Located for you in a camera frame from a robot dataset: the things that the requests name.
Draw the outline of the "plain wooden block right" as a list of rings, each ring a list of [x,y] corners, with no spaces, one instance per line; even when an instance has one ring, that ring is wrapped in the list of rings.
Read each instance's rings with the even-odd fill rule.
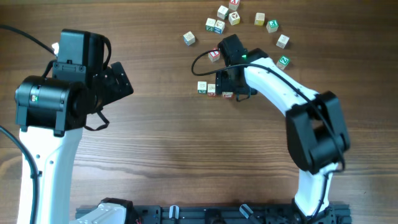
[[[281,34],[279,39],[277,40],[276,46],[284,49],[286,47],[286,45],[288,44],[288,41],[289,41],[289,37],[284,34]]]

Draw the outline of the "green E wooden block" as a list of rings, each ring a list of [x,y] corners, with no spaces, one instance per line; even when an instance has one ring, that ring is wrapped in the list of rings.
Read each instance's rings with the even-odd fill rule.
[[[267,22],[266,29],[268,33],[276,32],[278,28],[279,28],[279,23],[277,22],[277,20],[274,19],[274,20],[269,20]]]

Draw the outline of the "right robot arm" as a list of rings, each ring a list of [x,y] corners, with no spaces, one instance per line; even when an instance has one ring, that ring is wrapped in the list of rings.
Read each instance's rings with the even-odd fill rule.
[[[284,115],[287,148],[299,168],[294,204],[305,222],[321,219],[332,176],[344,171],[350,147],[339,99],[299,84],[261,49],[245,49],[235,34],[217,48],[226,66],[216,73],[216,92],[230,92],[237,101],[260,93]]]

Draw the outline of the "green Z wooden block left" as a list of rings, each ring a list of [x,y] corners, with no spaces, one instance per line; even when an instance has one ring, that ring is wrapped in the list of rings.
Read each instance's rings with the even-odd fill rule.
[[[213,32],[215,28],[216,20],[212,18],[208,18],[206,20],[205,29],[209,32]]]

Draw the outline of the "red I wooden block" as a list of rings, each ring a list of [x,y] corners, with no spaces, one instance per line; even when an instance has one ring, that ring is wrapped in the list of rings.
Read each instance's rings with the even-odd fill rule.
[[[211,62],[215,62],[220,59],[220,51],[217,48],[214,48],[212,51],[208,52],[208,58]]]

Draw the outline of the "green edged wooden block top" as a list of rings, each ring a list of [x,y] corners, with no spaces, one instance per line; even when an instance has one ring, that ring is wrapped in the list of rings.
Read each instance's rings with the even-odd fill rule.
[[[217,17],[220,19],[226,19],[229,14],[229,9],[225,6],[220,6],[217,10]]]

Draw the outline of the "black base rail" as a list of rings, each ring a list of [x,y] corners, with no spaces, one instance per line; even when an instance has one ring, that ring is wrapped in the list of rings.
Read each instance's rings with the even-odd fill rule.
[[[225,223],[225,224],[246,224],[258,223],[265,224],[284,224],[284,223],[304,223],[305,220],[299,212],[288,204],[250,206],[253,214],[250,218],[245,217],[239,211],[239,207],[180,207],[179,211],[170,207],[143,206],[134,207],[140,216],[140,223],[178,223],[178,224],[206,224],[206,223]]]

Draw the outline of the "green Z block right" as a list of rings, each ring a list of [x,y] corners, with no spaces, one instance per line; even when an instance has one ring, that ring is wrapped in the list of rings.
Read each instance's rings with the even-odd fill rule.
[[[288,64],[290,63],[290,59],[288,57],[286,57],[285,55],[282,55],[280,57],[280,59],[278,59],[276,66],[281,69],[284,70]]]

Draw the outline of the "yellow animal wooden block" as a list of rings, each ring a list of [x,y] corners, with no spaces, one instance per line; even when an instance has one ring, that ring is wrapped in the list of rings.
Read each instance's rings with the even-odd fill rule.
[[[240,23],[240,16],[237,11],[229,13],[228,17],[229,23],[235,26]]]

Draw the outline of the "green number six block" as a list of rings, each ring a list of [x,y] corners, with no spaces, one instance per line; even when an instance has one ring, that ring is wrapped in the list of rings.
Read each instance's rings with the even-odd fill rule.
[[[197,85],[197,92],[199,94],[207,94],[207,82],[199,81]]]

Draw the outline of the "red X wooden block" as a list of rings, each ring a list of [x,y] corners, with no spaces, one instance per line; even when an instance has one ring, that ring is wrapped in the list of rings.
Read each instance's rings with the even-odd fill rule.
[[[229,0],[229,9],[237,11],[240,5],[240,0]]]

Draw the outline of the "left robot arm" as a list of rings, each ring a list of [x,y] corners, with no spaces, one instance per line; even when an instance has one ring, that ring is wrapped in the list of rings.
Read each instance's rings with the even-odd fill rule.
[[[107,37],[65,29],[55,59],[17,88],[16,124],[25,150],[17,221],[68,223],[76,151],[89,114],[133,93]]]

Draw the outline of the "blue letter wooden block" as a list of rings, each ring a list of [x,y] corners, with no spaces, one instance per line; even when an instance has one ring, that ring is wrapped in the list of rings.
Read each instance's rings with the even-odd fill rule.
[[[187,46],[190,46],[195,43],[196,38],[191,31],[187,32],[183,35],[183,40]]]

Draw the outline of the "yellow wooden block right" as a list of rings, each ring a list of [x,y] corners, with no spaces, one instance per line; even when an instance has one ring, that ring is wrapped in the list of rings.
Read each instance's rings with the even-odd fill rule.
[[[264,23],[265,23],[265,18],[266,18],[266,16],[265,16],[264,13],[257,12],[256,15],[255,15],[254,24],[256,26],[263,26]]]

